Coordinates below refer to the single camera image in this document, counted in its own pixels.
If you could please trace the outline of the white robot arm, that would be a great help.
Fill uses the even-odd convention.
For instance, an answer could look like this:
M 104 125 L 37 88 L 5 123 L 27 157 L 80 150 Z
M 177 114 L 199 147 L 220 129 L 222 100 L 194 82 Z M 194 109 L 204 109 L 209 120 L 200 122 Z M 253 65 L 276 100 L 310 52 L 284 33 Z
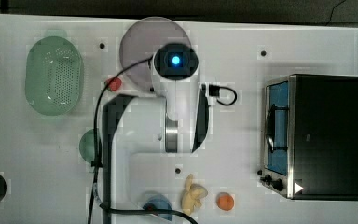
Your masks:
M 160 156 L 195 153 L 205 141 L 210 124 L 206 86 L 200 82 L 200 61 L 195 50 L 183 43 L 168 43 L 151 57 L 130 64 L 128 71 L 141 64 L 151 78 L 148 96 L 121 93 L 102 110 L 100 158 L 103 167 L 103 195 L 95 201 L 103 210 L 103 224 L 113 224 L 114 215 L 170 215 L 198 224 L 184 209 L 120 209 L 113 206 L 114 187 L 121 186 L 124 197 L 130 156 Z

